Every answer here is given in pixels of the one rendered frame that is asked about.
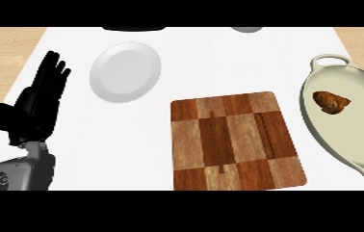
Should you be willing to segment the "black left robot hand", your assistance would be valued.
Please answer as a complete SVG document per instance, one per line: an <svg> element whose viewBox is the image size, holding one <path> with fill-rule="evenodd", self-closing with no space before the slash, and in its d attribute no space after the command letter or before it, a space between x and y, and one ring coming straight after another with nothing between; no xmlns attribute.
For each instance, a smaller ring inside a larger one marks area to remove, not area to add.
<svg viewBox="0 0 364 232"><path fill-rule="evenodd" d="M69 73L59 54L48 51L32 84L22 90L14 105L0 103L0 130L8 133L10 146L44 142L51 135Z"/></svg>

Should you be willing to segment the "checkered wooden cutting board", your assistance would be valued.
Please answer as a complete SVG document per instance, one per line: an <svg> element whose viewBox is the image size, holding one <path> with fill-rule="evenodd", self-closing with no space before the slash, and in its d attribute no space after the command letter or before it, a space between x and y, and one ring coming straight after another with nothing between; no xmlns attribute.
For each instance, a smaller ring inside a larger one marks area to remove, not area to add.
<svg viewBox="0 0 364 232"><path fill-rule="evenodd" d="M173 189L272 190L307 183L273 93L170 103Z"/></svg>

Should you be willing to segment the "brown croissant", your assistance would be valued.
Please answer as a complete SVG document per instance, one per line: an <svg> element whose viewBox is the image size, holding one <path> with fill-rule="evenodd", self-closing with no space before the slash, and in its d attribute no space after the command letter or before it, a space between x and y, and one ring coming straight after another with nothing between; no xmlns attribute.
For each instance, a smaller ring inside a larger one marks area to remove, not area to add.
<svg viewBox="0 0 364 232"><path fill-rule="evenodd" d="M312 99L319 106L321 111L330 115L338 114L350 103L349 99L337 96L328 91L315 91L312 93Z"/></svg>

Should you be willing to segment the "white oval plate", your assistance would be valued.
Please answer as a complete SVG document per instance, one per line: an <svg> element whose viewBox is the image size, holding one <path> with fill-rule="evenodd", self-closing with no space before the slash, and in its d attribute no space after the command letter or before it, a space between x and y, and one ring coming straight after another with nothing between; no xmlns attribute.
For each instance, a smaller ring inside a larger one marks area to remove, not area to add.
<svg viewBox="0 0 364 232"><path fill-rule="evenodd" d="M109 47L90 68L90 89L106 102L125 103L140 98L156 85L162 63L155 49L142 42Z"/></svg>

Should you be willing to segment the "black object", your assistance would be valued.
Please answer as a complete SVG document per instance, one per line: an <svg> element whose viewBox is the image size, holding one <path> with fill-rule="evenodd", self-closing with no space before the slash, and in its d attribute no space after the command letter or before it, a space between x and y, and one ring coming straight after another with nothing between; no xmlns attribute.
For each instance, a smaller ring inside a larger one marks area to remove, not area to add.
<svg viewBox="0 0 364 232"><path fill-rule="evenodd" d="M164 27L102 27L102 29L118 32L152 32L162 30Z"/></svg>

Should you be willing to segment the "grey round object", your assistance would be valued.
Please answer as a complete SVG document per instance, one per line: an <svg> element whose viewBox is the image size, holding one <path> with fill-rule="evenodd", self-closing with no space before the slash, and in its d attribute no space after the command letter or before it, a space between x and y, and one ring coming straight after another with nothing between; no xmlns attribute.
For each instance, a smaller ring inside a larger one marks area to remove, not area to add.
<svg viewBox="0 0 364 232"><path fill-rule="evenodd" d="M256 33L263 27L232 27L239 33Z"/></svg>

